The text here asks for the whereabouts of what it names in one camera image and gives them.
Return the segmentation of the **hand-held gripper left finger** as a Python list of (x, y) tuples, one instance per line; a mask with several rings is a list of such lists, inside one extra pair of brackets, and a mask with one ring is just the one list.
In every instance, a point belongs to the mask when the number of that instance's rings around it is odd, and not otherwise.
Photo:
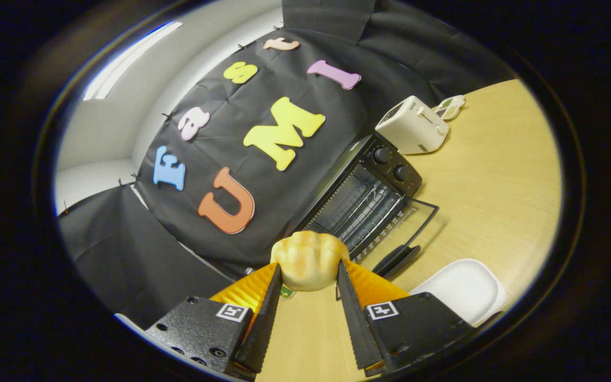
[(264, 365), (281, 288), (281, 267), (271, 263), (211, 298), (185, 298), (146, 333), (192, 362), (253, 379)]

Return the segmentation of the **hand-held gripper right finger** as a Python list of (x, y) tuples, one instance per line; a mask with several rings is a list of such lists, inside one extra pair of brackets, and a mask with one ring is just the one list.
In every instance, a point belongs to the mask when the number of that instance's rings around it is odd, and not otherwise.
[(448, 354), (475, 329), (431, 293), (414, 295), (342, 259), (338, 289), (356, 365), (367, 376)]

